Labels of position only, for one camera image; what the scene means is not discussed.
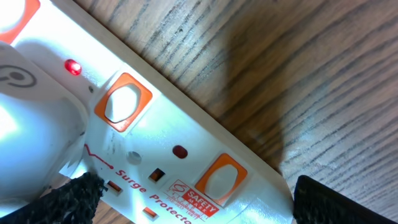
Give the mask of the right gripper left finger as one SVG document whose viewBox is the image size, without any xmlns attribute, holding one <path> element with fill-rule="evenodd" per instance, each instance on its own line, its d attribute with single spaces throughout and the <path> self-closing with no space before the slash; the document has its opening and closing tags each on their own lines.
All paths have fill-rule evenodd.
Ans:
<svg viewBox="0 0 398 224">
<path fill-rule="evenodd" d="M 96 174 L 85 173 L 1 218 L 1 224 L 92 224 L 103 192 Z"/>
</svg>

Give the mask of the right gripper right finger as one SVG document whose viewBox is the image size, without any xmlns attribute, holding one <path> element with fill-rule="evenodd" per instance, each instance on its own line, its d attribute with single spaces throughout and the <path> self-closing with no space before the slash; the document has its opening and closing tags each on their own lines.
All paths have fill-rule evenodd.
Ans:
<svg viewBox="0 0 398 224">
<path fill-rule="evenodd" d="M 306 175 L 297 179 L 293 216 L 297 224 L 397 224 Z"/>
</svg>

